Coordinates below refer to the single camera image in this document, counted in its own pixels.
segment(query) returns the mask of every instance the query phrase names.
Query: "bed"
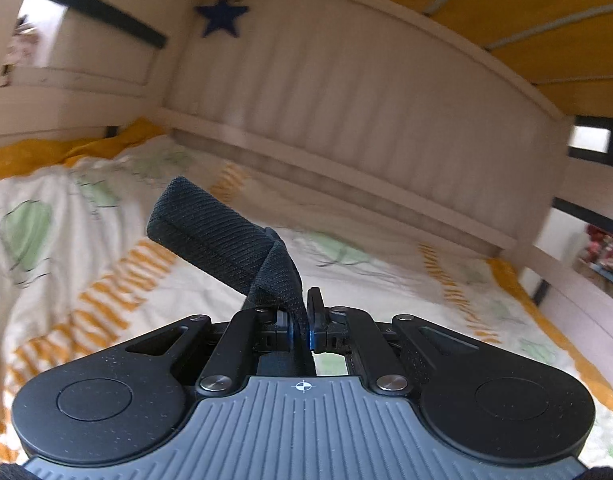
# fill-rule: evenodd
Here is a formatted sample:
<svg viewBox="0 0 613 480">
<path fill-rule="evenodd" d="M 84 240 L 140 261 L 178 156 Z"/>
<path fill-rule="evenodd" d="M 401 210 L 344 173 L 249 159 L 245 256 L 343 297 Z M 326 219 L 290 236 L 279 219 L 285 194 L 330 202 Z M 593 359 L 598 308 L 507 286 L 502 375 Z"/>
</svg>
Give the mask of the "bed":
<svg viewBox="0 0 613 480">
<path fill-rule="evenodd" d="M 389 321 L 411 313 L 561 368 L 593 393 L 580 459 L 613 466 L 613 391 L 531 303 L 509 264 L 438 250 L 355 205 L 175 142 L 138 120 L 110 139 L 23 140 L 0 149 L 0 463 L 26 457 L 11 425 L 37 373 L 190 314 L 228 320 L 243 296 L 144 237 L 184 174 L 286 242 L 328 306 Z M 336 356 L 318 373 L 344 374 Z"/>
</svg>

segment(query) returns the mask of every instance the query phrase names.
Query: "star decoration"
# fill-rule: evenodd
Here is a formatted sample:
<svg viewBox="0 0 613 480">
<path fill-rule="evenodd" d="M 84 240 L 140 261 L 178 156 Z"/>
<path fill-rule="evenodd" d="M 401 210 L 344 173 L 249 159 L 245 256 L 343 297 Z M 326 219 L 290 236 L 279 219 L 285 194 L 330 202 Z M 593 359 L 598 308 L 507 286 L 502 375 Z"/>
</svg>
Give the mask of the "star decoration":
<svg viewBox="0 0 613 480">
<path fill-rule="evenodd" d="M 226 0 L 219 0 L 213 6 L 199 6 L 195 10 L 208 20 L 202 38 L 206 38 L 219 28 L 223 28 L 234 38 L 239 38 L 240 34 L 235 28 L 235 18 L 248 12 L 249 7 L 232 6 Z"/>
</svg>

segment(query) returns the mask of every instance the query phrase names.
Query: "wooden beam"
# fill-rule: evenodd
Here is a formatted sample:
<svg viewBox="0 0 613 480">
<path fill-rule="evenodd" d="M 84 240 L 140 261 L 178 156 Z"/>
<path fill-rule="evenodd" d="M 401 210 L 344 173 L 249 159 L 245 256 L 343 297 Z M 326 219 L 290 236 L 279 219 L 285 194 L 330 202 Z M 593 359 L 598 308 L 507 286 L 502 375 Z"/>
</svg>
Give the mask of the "wooden beam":
<svg viewBox="0 0 613 480">
<path fill-rule="evenodd" d="M 173 139 L 184 146 L 199 150 L 202 150 L 204 145 L 198 135 L 188 132 L 175 132 L 173 134 Z M 446 238 L 423 231 L 422 229 L 405 224 L 404 222 L 400 222 L 399 220 L 390 218 L 381 213 L 371 211 L 365 207 L 340 200 L 339 198 L 318 191 L 317 189 L 304 187 L 301 186 L 301 184 L 289 182 L 288 180 L 272 176 L 268 173 L 261 173 L 260 178 L 266 183 L 270 182 L 275 190 L 280 190 L 285 194 L 299 196 L 303 200 L 311 200 L 312 197 L 315 203 L 325 209 L 330 208 L 332 211 L 343 211 L 344 216 L 349 216 L 357 219 L 358 221 L 367 222 L 368 224 L 380 226 L 381 228 L 393 231 L 398 235 L 408 238 L 411 242 L 430 244 L 440 251 L 458 254 L 459 256 L 464 256 L 465 258 L 482 258 L 485 256 L 484 254 L 480 254 L 477 251 L 464 247 L 456 242 L 452 242 L 451 240 L 447 240 Z"/>
<path fill-rule="evenodd" d="M 0 88 L 0 136 L 126 124 L 145 113 L 145 101 L 59 88 Z"/>
<path fill-rule="evenodd" d="M 468 216 L 453 211 L 448 207 L 433 202 L 407 189 L 394 186 L 370 174 L 349 168 L 338 162 L 320 155 L 314 155 L 305 150 L 294 148 L 276 140 L 257 136 L 250 132 L 214 123 L 196 116 L 183 114 L 168 108 L 160 108 L 155 112 L 155 121 L 164 126 L 177 128 L 208 139 L 218 140 L 232 146 L 238 146 L 260 155 L 269 156 L 291 166 L 313 171 L 314 173 L 332 178 L 343 184 L 356 187 L 391 202 L 403 205 L 451 225 L 460 231 L 485 240 L 497 247 L 507 249 L 515 244 L 515 239 L 497 229 L 488 227 Z"/>
<path fill-rule="evenodd" d="M 59 68 L 36 68 L 32 66 L 16 67 L 11 74 L 11 85 L 63 88 L 131 97 L 144 97 L 146 94 L 145 85 L 129 81 Z"/>
</svg>

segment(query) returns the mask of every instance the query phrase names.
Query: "fabric strap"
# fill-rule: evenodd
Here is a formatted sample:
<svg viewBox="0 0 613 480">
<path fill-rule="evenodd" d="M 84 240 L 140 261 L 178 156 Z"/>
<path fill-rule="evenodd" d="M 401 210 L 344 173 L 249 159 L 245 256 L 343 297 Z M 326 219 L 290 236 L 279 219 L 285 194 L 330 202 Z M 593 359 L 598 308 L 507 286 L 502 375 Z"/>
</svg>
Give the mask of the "fabric strap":
<svg viewBox="0 0 613 480">
<path fill-rule="evenodd" d="M 0 480 L 40 480 L 17 464 L 0 464 Z"/>
<path fill-rule="evenodd" d="M 247 296 L 243 308 L 284 310 L 293 320 L 293 350 L 315 375 L 302 281 L 280 236 L 261 228 L 186 178 L 175 178 L 155 204 L 151 240 Z"/>
</svg>

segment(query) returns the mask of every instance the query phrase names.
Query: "ribbed rubber surface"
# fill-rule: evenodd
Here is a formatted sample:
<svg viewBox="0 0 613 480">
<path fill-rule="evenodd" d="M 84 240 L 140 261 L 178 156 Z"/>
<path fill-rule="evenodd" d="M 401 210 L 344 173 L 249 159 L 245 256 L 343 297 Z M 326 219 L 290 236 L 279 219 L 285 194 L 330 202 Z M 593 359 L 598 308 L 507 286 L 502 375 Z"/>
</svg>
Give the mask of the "ribbed rubber surface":
<svg viewBox="0 0 613 480">
<path fill-rule="evenodd" d="M 357 377 L 251 378 L 200 402 L 188 424 L 142 458 L 71 468 L 34 458 L 44 480 L 570 480 L 574 458 L 533 468 L 471 460 L 439 443 L 406 400 L 367 392 Z"/>
</svg>

